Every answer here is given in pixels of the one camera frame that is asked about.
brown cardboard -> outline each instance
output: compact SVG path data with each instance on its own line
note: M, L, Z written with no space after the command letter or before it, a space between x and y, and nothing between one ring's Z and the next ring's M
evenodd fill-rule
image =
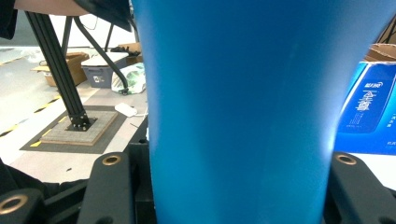
M396 62L396 45L373 44L364 60L367 62Z
M66 62L69 67L70 74L72 75L75 85L87 80L84 70L81 68L81 62L89 59L90 56L84 52L67 53ZM38 66L32 69L33 71L43 72L47 83L51 87L55 87L55 81L50 73L50 69L47 66Z
M132 65L135 63L142 63L143 62L143 56L142 56L142 48L140 47L140 43L129 43L129 44L120 44L119 47L121 48L129 48L129 51L134 52L138 51L140 52L140 55L137 57L127 57L126 58L126 64L127 65Z

white plastic bag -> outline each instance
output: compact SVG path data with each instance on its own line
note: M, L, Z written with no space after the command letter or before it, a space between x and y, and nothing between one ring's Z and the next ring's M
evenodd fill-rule
M142 63L136 63L124 68L120 71L124 74L127 82L129 94L140 93L146 88L146 74L145 66ZM120 92L124 89L121 79L116 73L113 73L111 80L111 90L115 92Z

cardboard box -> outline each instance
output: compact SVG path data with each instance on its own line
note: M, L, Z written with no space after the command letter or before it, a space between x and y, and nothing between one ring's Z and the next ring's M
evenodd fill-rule
M72 75L73 81L77 86L79 83L87 80L84 70L81 68L81 62L88 60L90 56L84 52L67 53L66 62L69 67L70 74ZM55 80L50 72L48 66L38 66L32 70L42 72L44 74L47 83L51 87L56 87Z
M373 45L349 87L334 150L396 155L396 46Z
M120 44L119 47L121 48L129 48L129 51L134 52L138 51L140 54L137 57L127 57L126 63L127 65L132 65L135 63L142 63L143 62L143 55L142 55L142 48L140 43L130 43L130 44Z

black metal frame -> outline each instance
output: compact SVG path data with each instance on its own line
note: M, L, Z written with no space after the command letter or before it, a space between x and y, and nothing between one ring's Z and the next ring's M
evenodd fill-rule
M35 38L44 54L59 93L62 96L64 106L66 107L73 128L76 131L88 130L94 120L88 118L82 106L82 102L79 99L76 85L67 67L64 56L66 44L64 43L64 50L62 50L49 15L28 11L25 13L33 28Z
M106 40L106 44L105 44L105 52L108 51L108 44L110 43L111 34L113 34L113 28L114 28L114 24L111 23L110 28L108 29L108 35L107 35L107 40Z
M39 193L32 194L26 189L1 196L0 202L21 194L32 197L32 200L19 210L0 215L0 223L35 223L38 220L53 224L111 223L111 220L118 223L127 223L120 220L137 224L157 223L147 127L145 119L123 153L110 153L97 159L88 185L79 184L44 202ZM128 162L112 167L104 165L104 160L115 156L128 161L129 165ZM396 192L383 187L359 158L334 153L322 224L393 223L396 223Z
M375 41L376 43L383 43L383 44L388 44L390 39L392 38L393 35L395 35L396 31L394 31L396 28L396 15L390 20L388 25L386 26L386 29L381 33L379 38Z
M124 89L120 91L123 95L128 94L128 81L126 80L126 77L124 74L120 71L120 69L116 66L116 64L110 60L110 58L107 56L104 50L98 45L98 43L93 39L93 37L88 33L88 31L84 28L84 25L81 23L81 20L79 17L74 17L73 18L77 28L85 35L85 37L90 41L90 43L93 45L93 47L98 51L98 53L102 56L102 58L106 61L108 66L113 69L113 71L116 73L116 75L121 79L122 85Z
M73 17L66 17L66 21L64 22L64 38L62 40L62 52L64 53L64 57L66 57L67 54L67 47L69 46L69 37L70 37L70 31L72 29L72 22L73 22Z

white floor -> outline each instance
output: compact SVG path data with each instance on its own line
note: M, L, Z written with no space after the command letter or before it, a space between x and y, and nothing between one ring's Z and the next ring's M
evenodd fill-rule
M101 155L20 150L65 111L64 103L60 99L41 112L34 113L59 93L57 88L48 86L42 74L30 71L38 66L38 63L29 62L27 57L11 60L18 58L18 52L22 50L23 48L8 50L8 55L5 55L7 52L1 53L2 58L0 58L3 62L9 61L0 65L0 78L2 78L0 82L0 133L18 124L14 131L0 137L1 159L5 164L46 182L88 178L94 160ZM84 105L114 106L125 102L133 105L139 114L145 113L147 109L145 91L136 95L122 96L110 89L91 88L90 83L85 81L78 85L78 94ZM125 120L107 146L105 153L123 151L136 131L135 126L139 126L142 121L141 117Z

